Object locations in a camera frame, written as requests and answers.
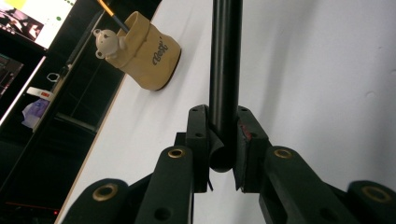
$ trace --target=black metal bracket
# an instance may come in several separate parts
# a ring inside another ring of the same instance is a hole
[[[152,175],[132,186],[100,180],[84,190],[64,223],[192,223],[193,193],[206,192],[209,151],[222,146],[207,128],[207,106],[190,110],[186,133],[165,149]],[[238,109],[236,188],[259,193],[266,223],[396,223],[396,193],[374,182],[347,192],[322,182],[303,158],[273,147],[252,113]]]

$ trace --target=white surface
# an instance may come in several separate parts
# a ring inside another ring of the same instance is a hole
[[[182,47],[175,75],[155,92],[124,79],[65,210],[97,180],[151,173],[189,109],[208,104],[211,8],[163,0],[153,24]],[[362,179],[396,189],[395,11],[395,1],[244,2],[239,104],[274,145],[343,190]],[[211,180],[214,192],[195,195],[194,223],[263,223],[259,196],[235,192],[231,172]]]

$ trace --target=computer monitor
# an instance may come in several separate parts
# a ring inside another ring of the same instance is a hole
[[[76,0],[0,0],[0,28],[48,49]]]
[[[23,63],[0,53],[0,98],[23,68]]]

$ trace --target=beige cup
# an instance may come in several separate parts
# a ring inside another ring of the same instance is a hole
[[[125,47],[118,49],[116,57],[106,61],[131,76],[143,89],[157,91],[172,77],[180,57],[180,45],[164,35],[139,12],[125,21],[128,34],[119,30],[118,37],[125,36]]]

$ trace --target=black pole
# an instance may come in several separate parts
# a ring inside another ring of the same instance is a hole
[[[224,144],[210,155],[218,172],[233,168],[236,154],[242,0],[214,0],[209,127]]]

